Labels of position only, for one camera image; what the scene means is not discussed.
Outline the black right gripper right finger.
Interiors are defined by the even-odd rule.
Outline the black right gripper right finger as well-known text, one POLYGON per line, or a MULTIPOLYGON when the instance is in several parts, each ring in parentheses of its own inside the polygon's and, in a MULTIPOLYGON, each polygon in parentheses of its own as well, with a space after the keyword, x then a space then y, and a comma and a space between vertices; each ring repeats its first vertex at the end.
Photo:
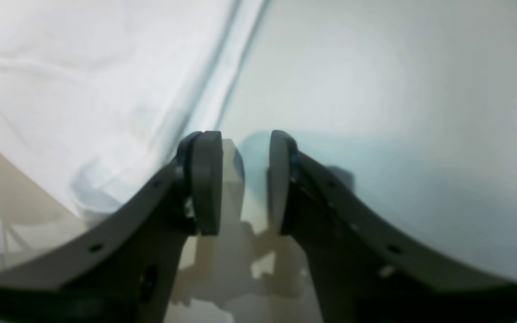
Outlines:
POLYGON ((325 323, 515 323, 517 282, 427 247, 386 222, 293 137, 270 137, 267 194, 306 254, 325 323))

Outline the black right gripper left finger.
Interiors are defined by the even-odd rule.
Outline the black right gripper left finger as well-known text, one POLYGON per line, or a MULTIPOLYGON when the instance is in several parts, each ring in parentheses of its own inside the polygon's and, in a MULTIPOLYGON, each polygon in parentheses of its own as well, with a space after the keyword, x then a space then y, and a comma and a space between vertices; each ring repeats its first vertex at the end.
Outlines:
POLYGON ((160 323, 185 242, 220 231, 223 141, 185 137, 117 212, 69 243, 0 272, 0 321, 160 323))

